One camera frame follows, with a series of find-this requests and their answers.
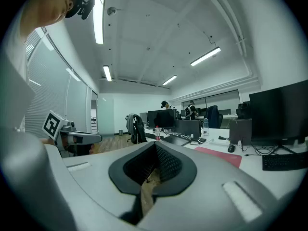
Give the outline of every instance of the pink mat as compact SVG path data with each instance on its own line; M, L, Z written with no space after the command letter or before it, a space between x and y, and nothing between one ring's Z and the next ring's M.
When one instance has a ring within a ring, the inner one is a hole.
M203 148L203 147L197 147L195 150L199 152L211 154L213 156L218 156L222 159L225 159L226 161L233 164L234 166L240 167L242 157L239 155L234 155L234 154L229 154L229 153L224 153L224 152L217 152L217 151L213 151L213 150Z

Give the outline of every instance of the bottle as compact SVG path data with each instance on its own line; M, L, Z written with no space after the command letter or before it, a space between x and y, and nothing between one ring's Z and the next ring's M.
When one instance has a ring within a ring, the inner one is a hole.
M156 137L156 140L157 140L157 141L160 140L160 132L159 132L158 126L156 126L156 128L155 128L155 137Z
M209 128L208 128L208 119L203 120L203 134L208 135Z

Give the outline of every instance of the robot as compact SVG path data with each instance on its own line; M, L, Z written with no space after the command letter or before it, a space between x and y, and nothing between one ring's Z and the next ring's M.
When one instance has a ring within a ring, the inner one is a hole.
M53 139L62 158L73 156L73 154L84 155L82 146L102 141L102 137L99 134L76 131L73 121L66 120L52 110L47 114L42 130ZM68 146L66 147L63 147L62 143L62 138L64 137L67 137Z

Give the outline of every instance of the computer mouse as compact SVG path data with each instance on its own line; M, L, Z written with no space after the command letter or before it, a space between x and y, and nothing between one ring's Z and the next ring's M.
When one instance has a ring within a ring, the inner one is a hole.
M228 152L232 153L235 151L235 145L230 145L228 148Z

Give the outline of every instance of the keyboard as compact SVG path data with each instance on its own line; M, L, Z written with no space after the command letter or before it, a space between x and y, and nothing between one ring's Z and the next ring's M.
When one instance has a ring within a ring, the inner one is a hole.
M308 167L308 152L287 155L263 155L263 170L285 171Z

